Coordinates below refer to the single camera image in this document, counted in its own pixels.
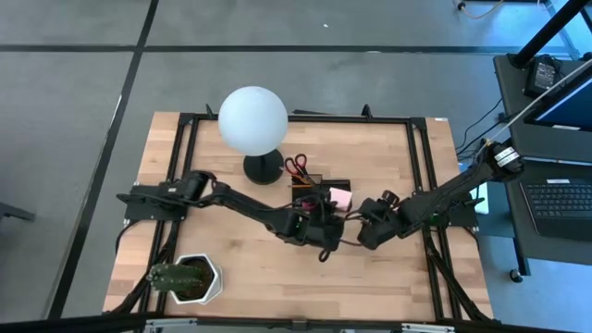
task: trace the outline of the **wooden table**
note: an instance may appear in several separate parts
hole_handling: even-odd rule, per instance
[[[155,185],[165,179],[178,119],[179,113],[154,114],[138,173],[141,184]],[[446,119],[427,118],[426,123],[441,184],[459,172],[450,126]],[[188,140],[187,130],[185,134],[183,142]],[[426,185],[421,139],[419,132],[415,134]],[[386,189],[401,198],[414,189],[403,125],[291,122],[279,150],[284,156],[306,153],[311,173],[350,179],[354,207],[366,197],[379,197]],[[223,143],[216,121],[200,121],[192,169],[213,171],[233,189],[271,206],[291,200],[288,176],[271,185],[255,185],[244,176],[242,159],[241,153]],[[355,241],[359,229],[357,222],[349,223],[343,238]],[[142,276],[153,235],[154,221],[142,221],[122,238],[105,310],[119,305]],[[448,237],[456,278],[480,310],[492,316],[475,240],[461,228],[449,228]],[[187,253],[209,253],[222,266],[224,290],[207,305],[176,305],[169,295],[168,315],[435,319],[421,232],[404,240],[392,239],[376,251],[341,244],[322,264],[317,260],[319,249],[285,244],[260,223],[227,208],[192,208],[181,225],[176,256]],[[441,277],[439,286],[445,313],[450,316]],[[152,292],[152,308],[155,294]]]

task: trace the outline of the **metal pole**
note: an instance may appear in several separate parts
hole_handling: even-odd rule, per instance
[[[512,64],[517,68],[524,68],[533,56],[545,46],[557,32],[572,20],[590,0],[569,0],[545,26],[536,33],[535,37],[512,58]]]

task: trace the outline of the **white sphere lamp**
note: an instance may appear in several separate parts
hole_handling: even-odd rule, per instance
[[[276,149],[288,131],[288,111],[279,97],[261,87],[243,87],[231,93],[218,114],[222,139],[246,155],[247,178],[271,184],[281,177],[284,158]]]

